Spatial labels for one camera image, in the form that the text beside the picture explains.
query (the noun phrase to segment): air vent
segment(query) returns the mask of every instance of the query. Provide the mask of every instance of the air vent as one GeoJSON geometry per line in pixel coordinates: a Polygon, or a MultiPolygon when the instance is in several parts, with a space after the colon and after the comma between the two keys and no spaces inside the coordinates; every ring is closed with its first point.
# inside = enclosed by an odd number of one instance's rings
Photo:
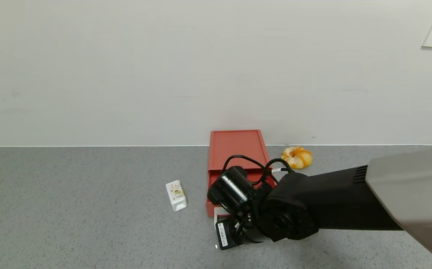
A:
{"type": "Polygon", "coordinates": [[[361,166],[357,167],[357,170],[355,171],[355,175],[353,180],[354,181],[365,181],[365,176],[367,174],[367,166],[361,166]]]}

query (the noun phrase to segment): red box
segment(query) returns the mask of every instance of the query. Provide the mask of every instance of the red box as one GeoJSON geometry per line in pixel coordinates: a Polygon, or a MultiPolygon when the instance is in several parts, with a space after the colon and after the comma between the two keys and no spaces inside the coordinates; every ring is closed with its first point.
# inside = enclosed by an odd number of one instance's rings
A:
{"type": "MultiPolygon", "coordinates": [[[[221,175],[227,158],[236,154],[250,157],[262,165],[270,160],[260,130],[212,131],[209,144],[208,189],[221,175]]],[[[230,160],[228,167],[231,166],[244,168],[248,174],[247,179],[253,182],[258,181],[264,172],[257,164],[241,158],[230,160]]],[[[274,180],[270,177],[267,182],[275,186],[274,180]]],[[[209,217],[214,217],[214,205],[208,199],[206,211],[209,217]]]]}

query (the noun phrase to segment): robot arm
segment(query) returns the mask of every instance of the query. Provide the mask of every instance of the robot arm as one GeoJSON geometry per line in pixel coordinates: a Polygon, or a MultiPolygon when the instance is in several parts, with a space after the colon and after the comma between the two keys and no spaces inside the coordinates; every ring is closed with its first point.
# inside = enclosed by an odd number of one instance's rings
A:
{"type": "Polygon", "coordinates": [[[432,149],[311,177],[290,170],[274,188],[263,180],[256,189],[245,176],[230,167],[208,191],[232,215],[216,224],[230,242],[221,249],[250,228],[274,242],[355,229],[405,230],[432,252],[432,149]]]}

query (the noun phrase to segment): label sticker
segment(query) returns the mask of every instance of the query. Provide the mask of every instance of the label sticker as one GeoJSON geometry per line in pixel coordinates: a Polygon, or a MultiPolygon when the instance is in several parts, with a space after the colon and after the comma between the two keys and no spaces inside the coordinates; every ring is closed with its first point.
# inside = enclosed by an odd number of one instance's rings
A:
{"type": "Polygon", "coordinates": [[[226,238],[226,231],[224,231],[224,224],[218,223],[217,226],[219,228],[219,236],[221,237],[221,244],[223,245],[223,247],[226,247],[228,244],[226,238]]]}

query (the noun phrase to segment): black cable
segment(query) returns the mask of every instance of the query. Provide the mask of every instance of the black cable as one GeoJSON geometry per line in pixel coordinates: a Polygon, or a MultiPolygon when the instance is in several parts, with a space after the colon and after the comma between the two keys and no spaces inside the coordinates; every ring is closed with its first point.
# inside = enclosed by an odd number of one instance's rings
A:
{"type": "Polygon", "coordinates": [[[227,167],[227,165],[229,164],[229,161],[230,160],[232,160],[232,159],[234,159],[234,158],[241,158],[241,159],[244,159],[244,160],[248,160],[248,161],[250,161],[250,162],[252,162],[252,163],[255,163],[255,164],[257,164],[260,168],[262,168],[262,169],[264,169],[264,165],[262,165],[260,162],[258,162],[257,160],[254,160],[254,159],[251,159],[251,158],[249,158],[249,157],[247,157],[247,156],[244,156],[244,155],[232,155],[232,156],[230,156],[227,160],[226,160],[226,162],[224,163],[224,166],[223,166],[223,173],[226,171],[226,167],[227,167]]]}
{"type": "Polygon", "coordinates": [[[272,175],[272,172],[269,170],[269,167],[273,164],[273,163],[282,163],[286,168],[282,168],[281,171],[287,171],[289,173],[295,173],[294,170],[292,170],[292,168],[290,167],[289,163],[286,162],[286,160],[281,159],[281,158],[275,158],[270,160],[264,167],[264,173],[262,174],[262,177],[257,181],[257,182],[253,182],[253,185],[257,185],[260,182],[262,182],[263,180],[265,180],[265,178],[267,176],[271,176],[272,179],[274,179],[274,182],[279,183],[279,181],[277,181],[277,179],[275,179],[275,177],[272,175]]]}
{"type": "Polygon", "coordinates": [[[273,164],[273,163],[282,163],[287,169],[289,173],[293,173],[294,170],[292,170],[292,168],[290,167],[289,163],[286,162],[286,160],[281,159],[281,158],[275,158],[270,160],[266,165],[265,168],[269,169],[269,167],[273,164]]]}
{"type": "Polygon", "coordinates": [[[267,175],[264,177],[264,179],[265,179],[267,176],[270,176],[270,177],[274,180],[274,182],[277,182],[277,179],[276,179],[276,178],[272,175],[272,173],[269,171],[269,168],[266,168],[264,165],[262,165],[262,164],[261,164],[260,162],[258,162],[257,160],[251,159],[251,158],[249,158],[249,157],[247,157],[247,156],[244,156],[244,155],[232,155],[232,156],[230,156],[230,157],[226,160],[226,162],[224,163],[223,171],[221,172],[221,174],[224,173],[224,172],[226,171],[226,168],[227,168],[227,165],[229,164],[229,161],[232,160],[232,159],[234,159],[234,158],[241,158],[241,159],[248,160],[248,161],[250,161],[250,162],[252,162],[252,163],[257,164],[260,168],[262,168],[262,170],[264,171],[264,174],[267,174],[267,175]]]}

